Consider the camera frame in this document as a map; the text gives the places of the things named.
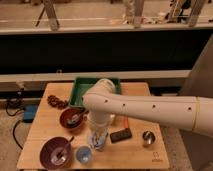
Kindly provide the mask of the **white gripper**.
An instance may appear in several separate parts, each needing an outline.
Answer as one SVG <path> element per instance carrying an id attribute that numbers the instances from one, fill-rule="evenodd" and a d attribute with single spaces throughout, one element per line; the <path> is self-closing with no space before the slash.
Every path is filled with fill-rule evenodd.
<path id="1" fill-rule="evenodd" d="M 97 124 L 89 123 L 88 127 L 89 127 L 88 135 L 90 133 L 95 133 L 98 137 L 100 137 L 103 133 L 107 133 L 107 135 L 108 135 L 106 125 L 97 125 Z"/>

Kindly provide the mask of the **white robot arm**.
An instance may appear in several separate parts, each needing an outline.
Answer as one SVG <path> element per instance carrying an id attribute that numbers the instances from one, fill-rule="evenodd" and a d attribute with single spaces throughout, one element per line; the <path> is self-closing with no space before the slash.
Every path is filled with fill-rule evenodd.
<path id="1" fill-rule="evenodd" d="M 127 116 L 213 137 L 213 98 L 196 96 L 132 96 L 115 93 L 109 79 L 99 79 L 83 95 L 89 111 L 88 143 L 105 145 L 110 115 Z"/>

